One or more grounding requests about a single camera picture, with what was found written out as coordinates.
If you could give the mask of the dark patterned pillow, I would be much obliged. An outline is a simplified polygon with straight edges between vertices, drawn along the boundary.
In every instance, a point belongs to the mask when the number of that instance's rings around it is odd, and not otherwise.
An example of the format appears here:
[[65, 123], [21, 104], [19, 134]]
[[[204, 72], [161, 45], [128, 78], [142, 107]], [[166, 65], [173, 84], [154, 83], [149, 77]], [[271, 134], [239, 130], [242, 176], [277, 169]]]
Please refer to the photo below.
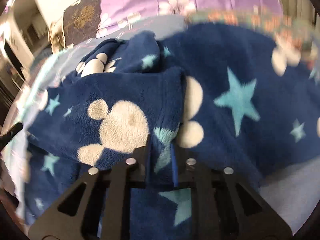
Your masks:
[[95, 38], [100, 23], [101, 0], [77, 0], [49, 27], [48, 41], [58, 53], [90, 38]]

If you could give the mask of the navy fleece star garment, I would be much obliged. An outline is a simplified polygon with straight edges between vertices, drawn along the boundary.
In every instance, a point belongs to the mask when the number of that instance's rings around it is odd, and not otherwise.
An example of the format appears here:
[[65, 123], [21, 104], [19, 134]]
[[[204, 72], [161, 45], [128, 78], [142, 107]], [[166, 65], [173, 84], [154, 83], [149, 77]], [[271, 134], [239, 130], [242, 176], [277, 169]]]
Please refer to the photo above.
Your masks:
[[100, 42], [41, 88], [28, 129], [27, 226], [90, 168], [109, 170], [150, 139], [130, 239], [193, 239], [191, 190], [174, 185], [172, 145], [211, 169], [231, 167], [262, 197], [270, 175], [319, 158], [316, 75], [282, 37], [232, 25]]

